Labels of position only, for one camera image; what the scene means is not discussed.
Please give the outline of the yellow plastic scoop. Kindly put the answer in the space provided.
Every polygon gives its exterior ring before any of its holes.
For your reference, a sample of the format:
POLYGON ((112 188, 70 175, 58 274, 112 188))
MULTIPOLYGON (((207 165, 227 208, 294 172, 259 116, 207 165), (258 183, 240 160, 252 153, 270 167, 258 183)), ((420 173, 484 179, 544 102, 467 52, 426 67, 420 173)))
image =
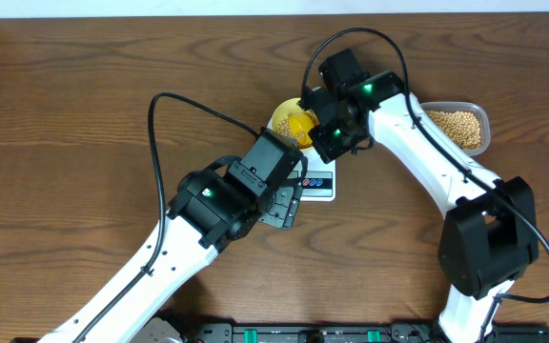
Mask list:
POLYGON ((311 142, 309 131, 315 126, 311 117, 304 112, 293 113, 289 116, 289 128, 293 137, 301 144, 311 142))

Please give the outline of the yellow plastic bowl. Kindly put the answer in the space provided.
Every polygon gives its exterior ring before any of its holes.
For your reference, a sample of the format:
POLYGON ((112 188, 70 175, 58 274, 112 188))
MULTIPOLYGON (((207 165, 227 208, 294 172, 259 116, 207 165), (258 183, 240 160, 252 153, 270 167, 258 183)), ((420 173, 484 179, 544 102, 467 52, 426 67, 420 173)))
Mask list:
POLYGON ((300 99, 299 98, 292 98, 289 100, 284 101, 281 103, 275 110, 274 114, 272 116, 270 127, 275 131, 275 126, 278 124, 278 122, 283 118, 283 116, 289 112, 296 112, 296 111, 311 111, 311 110, 303 110, 299 105, 300 99))

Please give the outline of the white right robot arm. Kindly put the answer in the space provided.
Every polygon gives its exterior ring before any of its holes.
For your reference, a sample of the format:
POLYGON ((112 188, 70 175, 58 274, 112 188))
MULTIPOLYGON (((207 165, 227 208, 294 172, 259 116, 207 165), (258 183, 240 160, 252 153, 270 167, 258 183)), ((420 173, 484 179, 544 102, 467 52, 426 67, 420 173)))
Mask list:
POLYGON ((426 115, 404 76, 372 76, 350 50, 318 68, 299 105, 319 120, 309 135, 329 163, 370 138, 431 195, 444 218, 438 261, 451 284, 437 326, 447 342, 479 342, 501 300, 539 257, 535 201, 520 177, 503 181, 476 163, 426 115))

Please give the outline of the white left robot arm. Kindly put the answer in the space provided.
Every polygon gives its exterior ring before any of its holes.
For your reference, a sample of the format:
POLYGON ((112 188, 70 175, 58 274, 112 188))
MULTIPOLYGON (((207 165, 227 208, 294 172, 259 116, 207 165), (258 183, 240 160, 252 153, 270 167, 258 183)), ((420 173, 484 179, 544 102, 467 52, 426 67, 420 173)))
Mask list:
POLYGON ((295 141, 265 129, 243 158, 187 174, 157 226, 127 264, 45 342, 129 342, 191 277, 263 222, 288 229, 307 159, 295 141))

